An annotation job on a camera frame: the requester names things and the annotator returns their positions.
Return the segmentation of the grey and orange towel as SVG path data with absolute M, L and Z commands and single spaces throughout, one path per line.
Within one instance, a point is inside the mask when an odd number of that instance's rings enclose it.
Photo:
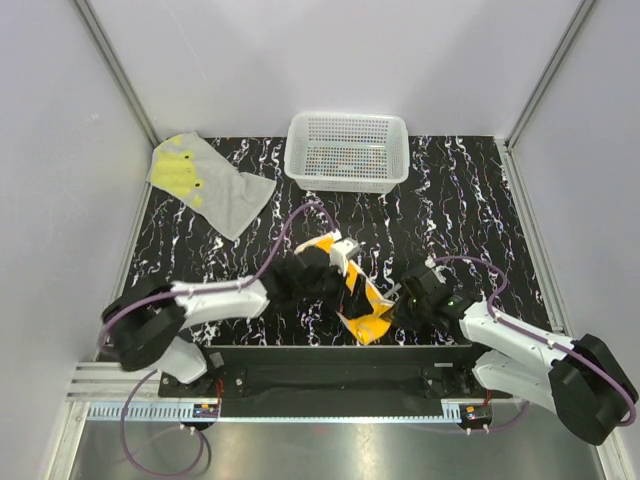
M 323 302 L 361 345 L 380 340 L 391 322 L 393 302 L 384 297 L 356 263 L 360 244 L 338 230 L 313 238 L 294 250 L 302 267 L 302 291 Z

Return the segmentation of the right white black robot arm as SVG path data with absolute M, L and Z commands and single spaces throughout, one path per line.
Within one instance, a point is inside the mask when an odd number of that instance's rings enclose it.
M 391 319 L 415 332 L 432 326 L 470 348 L 470 362 L 453 374 L 463 395 L 486 389 L 520 397 L 555 414 L 591 445 L 637 418 L 639 394 L 601 339 L 539 329 L 498 310 L 492 300 L 454 290 L 433 266 L 403 275 Z

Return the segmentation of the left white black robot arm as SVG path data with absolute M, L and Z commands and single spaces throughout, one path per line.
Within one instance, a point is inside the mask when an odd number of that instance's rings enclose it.
M 331 262 L 319 247 L 276 259 L 263 273 L 211 285 L 147 279 L 102 313 L 104 333 L 122 370 L 156 369 L 190 393 L 208 394 L 216 372 L 182 331 L 231 318 L 256 318 L 273 307 L 319 301 L 336 313 L 361 343 L 374 338 L 370 322 L 381 295 L 352 261 Z

